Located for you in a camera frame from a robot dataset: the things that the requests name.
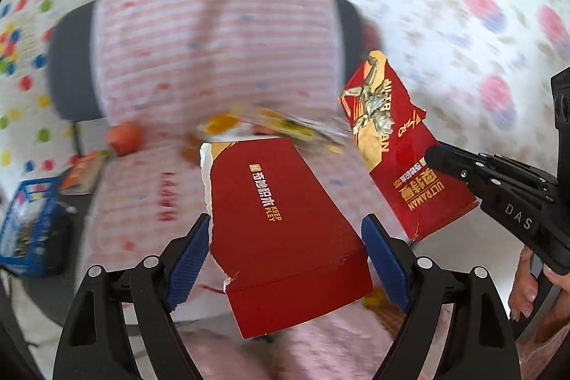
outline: book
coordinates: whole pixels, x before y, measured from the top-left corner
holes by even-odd
[[[59,193],[63,195],[91,193],[104,163],[105,156],[99,150],[78,159],[59,186]]]

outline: blue box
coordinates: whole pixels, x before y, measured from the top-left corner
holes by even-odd
[[[23,181],[16,191],[0,229],[0,264],[17,275],[41,276],[45,274],[45,245],[50,234],[51,215],[58,199],[59,178]],[[19,211],[33,202],[43,201],[38,220],[32,231],[25,231],[28,223],[20,218]],[[22,247],[22,234],[28,237]]]

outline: red cardboard box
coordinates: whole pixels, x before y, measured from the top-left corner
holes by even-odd
[[[244,338],[372,291],[367,253],[288,139],[212,144],[210,251]]]
[[[424,153],[438,142],[424,125],[426,112],[410,102],[384,54],[370,52],[340,103],[370,176],[410,240],[423,239],[477,206],[464,182],[426,166]]]

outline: human hand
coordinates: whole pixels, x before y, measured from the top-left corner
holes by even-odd
[[[531,257],[532,250],[525,246],[520,253],[515,281],[508,297],[508,307],[511,308],[512,317],[517,322],[521,314],[525,317],[531,315],[538,294],[538,283],[531,273]]]
[[[521,314],[529,317],[532,313],[534,300],[538,293],[538,283],[531,274],[532,250],[525,246],[520,253],[519,265],[515,273],[508,306],[511,308],[514,320],[520,320]],[[560,276],[548,266],[544,266],[544,275],[554,285],[562,288],[552,309],[537,327],[536,341],[539,343],[550,339],[558,330],[570,321],[570,274]]]

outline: ultraman box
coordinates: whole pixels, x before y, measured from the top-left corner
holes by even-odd
[[[370,176],[410,240],[418,241],[477,206],[464,182],[433,171],[425,151],[438,142],[426,112],[379,51],[370,52],[340,96]]]

